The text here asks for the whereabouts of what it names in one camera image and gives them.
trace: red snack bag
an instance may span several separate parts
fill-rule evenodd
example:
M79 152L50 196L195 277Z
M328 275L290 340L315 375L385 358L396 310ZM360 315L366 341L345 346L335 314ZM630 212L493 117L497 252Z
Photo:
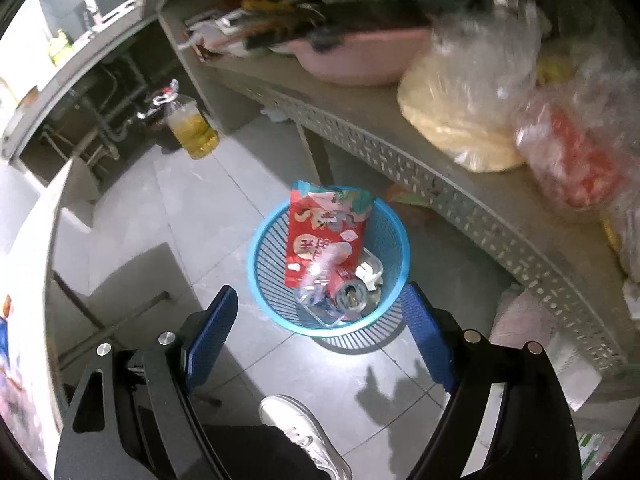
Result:
M542 191L562 208L601 207L625 179L610 150L551 102L527 105L516 144Z
M329 246L338 249L336 265L355 270L372 206L368 191L296 182L289 205L285 285L297 287L308 265Z

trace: yellow bag of grain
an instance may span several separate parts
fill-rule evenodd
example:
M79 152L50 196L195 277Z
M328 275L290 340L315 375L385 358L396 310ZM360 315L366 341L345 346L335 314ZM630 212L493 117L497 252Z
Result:
M535 85L540 38L535 6L520 17L444 17L434 26L431 50L402 77L402 114L469 171L521 165L511 120Z

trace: metal screw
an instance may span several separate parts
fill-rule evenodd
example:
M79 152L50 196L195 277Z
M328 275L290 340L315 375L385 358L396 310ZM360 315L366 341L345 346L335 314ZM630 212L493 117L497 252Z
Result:
M476 332L475 330L466 330L465 331L465 341L468 343L479 343L482 340L482 336Z
M161 345L170 345L175 341L175 334L173 332L162 332L158 336L158 342Z
M527 350L533 355L540 355L542 354L542 345L536 341L531 341L527 343Z
M102 343L100 346L98 346L97 349L95 349L95 352L99 356L107 355L109 352L111 352L111 345L109 343Z

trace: black pant leg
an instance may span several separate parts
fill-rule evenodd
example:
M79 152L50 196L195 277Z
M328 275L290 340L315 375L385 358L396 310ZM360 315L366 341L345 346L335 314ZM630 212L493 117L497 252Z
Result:
M203 426L232 480L331 480L274 426Z

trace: white sneaker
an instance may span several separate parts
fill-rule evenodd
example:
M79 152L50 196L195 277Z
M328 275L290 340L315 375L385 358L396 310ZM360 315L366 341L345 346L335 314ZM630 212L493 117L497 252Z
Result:
M351 469L332 446L331 441L306 406L292 397L265 397L260 403L260 420L276 426L294 444L304 449L318 469L326 471L332 480L352 480Z

